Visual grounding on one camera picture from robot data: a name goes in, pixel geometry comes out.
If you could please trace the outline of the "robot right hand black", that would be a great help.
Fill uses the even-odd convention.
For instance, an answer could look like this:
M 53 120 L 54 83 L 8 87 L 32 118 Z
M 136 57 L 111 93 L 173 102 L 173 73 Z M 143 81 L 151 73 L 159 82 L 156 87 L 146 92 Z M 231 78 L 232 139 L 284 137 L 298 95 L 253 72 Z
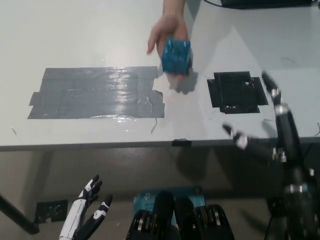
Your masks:
M 317 181 L 305 167 L 304 156 L 298 130 L 288 104 L 282 101 L 282 93 L 274 79 L 266 72 L 261 74 L 266 90 L 273 102 L 277 130 L 277 146 L 268 148 L 257 142 L 256 138 L 244 132 L 234 131 L 224 123 L 223 129 L 232 138 L 235 145 L 246 153 L 254 155 L 262 164 L 282 164 L 282 189 L 285 194 L 315 192 Z

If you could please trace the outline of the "person's bare hand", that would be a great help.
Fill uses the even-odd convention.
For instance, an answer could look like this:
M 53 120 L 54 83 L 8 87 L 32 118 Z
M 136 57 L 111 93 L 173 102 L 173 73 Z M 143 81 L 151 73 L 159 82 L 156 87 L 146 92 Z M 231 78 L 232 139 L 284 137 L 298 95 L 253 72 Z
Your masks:
M 147 54 L 156 48 L 157 54 L 162 59 L 167 38 L 188 41 L 188 30 L 182 15 L 164 14 L 150 31 L 147 42 Z

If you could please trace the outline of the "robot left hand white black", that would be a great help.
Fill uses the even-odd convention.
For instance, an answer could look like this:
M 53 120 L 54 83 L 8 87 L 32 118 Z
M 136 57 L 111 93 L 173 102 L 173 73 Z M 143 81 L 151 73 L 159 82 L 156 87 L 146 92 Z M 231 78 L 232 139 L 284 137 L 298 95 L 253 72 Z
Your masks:
M 67 214 L 59 234 L 60 240 L 88 240 L 101 225 L 112 203 L 112 194 L 108 194 L 99 208 L 84 221 L 87 209 L 98 199 L 101 185 L 96 175 L 82 189 Z

